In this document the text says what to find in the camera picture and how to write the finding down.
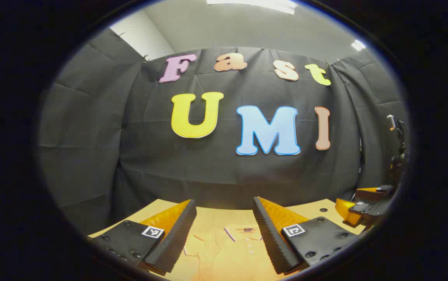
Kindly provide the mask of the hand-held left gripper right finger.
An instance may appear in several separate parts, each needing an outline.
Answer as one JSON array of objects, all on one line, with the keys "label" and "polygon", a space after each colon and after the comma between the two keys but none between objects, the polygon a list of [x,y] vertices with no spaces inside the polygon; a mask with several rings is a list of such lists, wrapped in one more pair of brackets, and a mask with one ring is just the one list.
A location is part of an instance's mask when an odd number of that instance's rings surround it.
[{"label": "hand-held left gripper right finger", "polygon": [[358,238],[326,217],[307,219],[259,196],[254,197],[253,212],[278,274],[322,263]]}]

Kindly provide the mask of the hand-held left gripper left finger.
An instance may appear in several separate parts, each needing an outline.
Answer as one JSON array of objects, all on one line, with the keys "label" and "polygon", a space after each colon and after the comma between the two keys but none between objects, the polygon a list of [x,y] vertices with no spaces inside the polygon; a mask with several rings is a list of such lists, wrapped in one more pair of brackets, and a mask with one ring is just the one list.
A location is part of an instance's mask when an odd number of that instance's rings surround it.
[{"label": "hand-held left gripper left finger", "polygon": [[163,276],[178,261],[196,216],[196,202],[189,199],[142,222],[125,219],[88,239],[130,265]]}]

